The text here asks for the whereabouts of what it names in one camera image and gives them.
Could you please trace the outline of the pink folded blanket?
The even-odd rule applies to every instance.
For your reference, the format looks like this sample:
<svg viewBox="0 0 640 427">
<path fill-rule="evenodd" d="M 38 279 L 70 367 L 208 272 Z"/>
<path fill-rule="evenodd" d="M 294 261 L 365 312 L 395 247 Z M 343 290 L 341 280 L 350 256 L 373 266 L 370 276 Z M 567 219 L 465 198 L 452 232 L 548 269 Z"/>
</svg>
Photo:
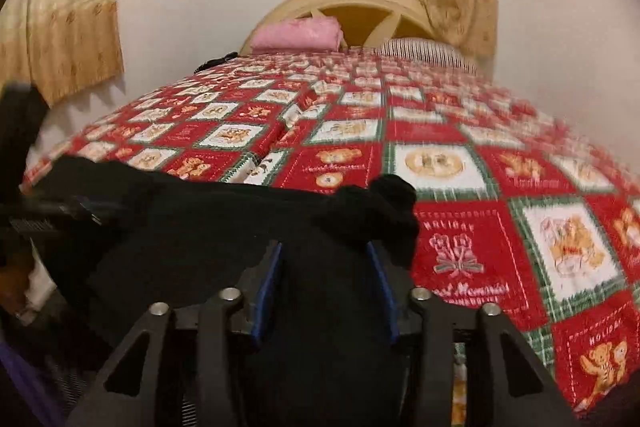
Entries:
<svg viewBox="0 0 640 427">
<path fill-rule="evenodd" d="M 258 28 L 250 38 L 253 53 L 272 51 L 332 52 L 340 49 L 343 31 L 335 17 L 282 20 Z"/>
</svg>

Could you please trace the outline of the red teddy bear patchwork bedspread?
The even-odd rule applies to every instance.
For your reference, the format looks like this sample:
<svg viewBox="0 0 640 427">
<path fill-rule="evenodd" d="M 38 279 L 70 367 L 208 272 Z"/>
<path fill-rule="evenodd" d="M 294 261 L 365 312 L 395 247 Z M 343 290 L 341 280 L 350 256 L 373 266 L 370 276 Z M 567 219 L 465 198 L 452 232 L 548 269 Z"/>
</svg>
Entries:
<svg viewBox="0 0 640 427">
<path fill-rule="evenodd" d="M 227 58 L 85 127 L 63 154 L 323 195 L 418 194 L 413 280 L 497 303 L 591 425 L 639 420 L 639 179 L 462 68 L 363 51 Z"/>
</svg>

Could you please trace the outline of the black pants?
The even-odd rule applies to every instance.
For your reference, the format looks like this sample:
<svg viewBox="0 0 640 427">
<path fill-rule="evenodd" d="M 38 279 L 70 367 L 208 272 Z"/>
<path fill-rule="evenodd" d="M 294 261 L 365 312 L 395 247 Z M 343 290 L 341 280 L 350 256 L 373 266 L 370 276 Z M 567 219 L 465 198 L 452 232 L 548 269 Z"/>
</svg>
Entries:
<svg viewBox="0 0 640 427">
<path fill-rule="evenodd" d="M 96 230 L 33 241 L 68 304 L 117 346 L 153 303 L 205 303 L 281 243 L 254 426 L 393 424 L 402 367 L 368 246 L 401 268 L 416 249 L 416 190 L 399 176 L 322 195 L 65 157 L 36 188 L 100 210 Z"/>
</svg>

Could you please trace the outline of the beige patterned side curtain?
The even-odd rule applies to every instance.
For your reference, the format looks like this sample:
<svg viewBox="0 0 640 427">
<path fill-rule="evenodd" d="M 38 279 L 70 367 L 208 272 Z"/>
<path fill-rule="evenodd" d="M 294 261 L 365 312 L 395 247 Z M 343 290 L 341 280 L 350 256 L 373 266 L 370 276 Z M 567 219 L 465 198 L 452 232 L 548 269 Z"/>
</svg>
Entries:
<svg viewBox="0 0 640 427">
<path fill-rule="evenodd" d="M 51 106 L 124 72 L 116 0 L 6 0 L 1 81 L 35 83 Z"/>
</svg>

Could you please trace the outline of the striped grey pillow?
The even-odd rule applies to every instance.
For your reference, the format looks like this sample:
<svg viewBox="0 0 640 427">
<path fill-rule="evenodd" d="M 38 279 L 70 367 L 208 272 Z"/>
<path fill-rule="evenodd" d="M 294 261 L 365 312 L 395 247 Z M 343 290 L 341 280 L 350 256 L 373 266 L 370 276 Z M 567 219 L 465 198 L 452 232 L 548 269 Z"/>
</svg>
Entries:
<svg viewBox="0 0 640 427">
<path fill-rule="evenodd" d="M 390 39 L 374 49 L 377 54 L 400 57 L 413 62 L 425 62 L 436 67 L 456 68 L 469 74 L 477 73 L 477 66 L 460 50 L 450 44 L 423 38 Z"/>
</svg>

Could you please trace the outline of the black item beside bed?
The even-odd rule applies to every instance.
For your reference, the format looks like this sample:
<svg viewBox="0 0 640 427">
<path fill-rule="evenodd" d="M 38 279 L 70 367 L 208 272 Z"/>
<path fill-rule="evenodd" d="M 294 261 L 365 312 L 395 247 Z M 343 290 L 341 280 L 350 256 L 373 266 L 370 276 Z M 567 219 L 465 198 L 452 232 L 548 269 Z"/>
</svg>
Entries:
<svg viewBox="0 0 640 427">
<path fill-rule="evenodd" d="M 212 69 L 218 65 L 227 63 L 229 61 L 234 60 L 235 58 L 237 58 L 239 56 L 238 52 L 231 52 L 226 54 L 223 57 L 218 57 L 218 58 L 213 58 L 213 60 L 209 60 L 207 62 L 205 62 L 204 64 L 201 64 L 200 66 L 198 66 L 197 69 L 194 70 L 195 74 L 198 74 L 199 72 L 205 72 L 206 70 Z"/>
</svg>

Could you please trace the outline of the cream wooden headboard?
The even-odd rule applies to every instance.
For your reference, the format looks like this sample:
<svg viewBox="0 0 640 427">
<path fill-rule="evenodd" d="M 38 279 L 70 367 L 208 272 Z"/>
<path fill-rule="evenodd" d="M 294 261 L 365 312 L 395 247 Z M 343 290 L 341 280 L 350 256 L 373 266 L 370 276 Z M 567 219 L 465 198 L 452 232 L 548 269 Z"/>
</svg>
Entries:
<svg viewBox="0 0 640 427">
<path fill-rule="evenodd" d="M 340 23 L 343 49 L 378 48 L 395 38 L 436 38 L 420 0 L 285 0 L 257 26 L 322 16 Z"/>
</svg>

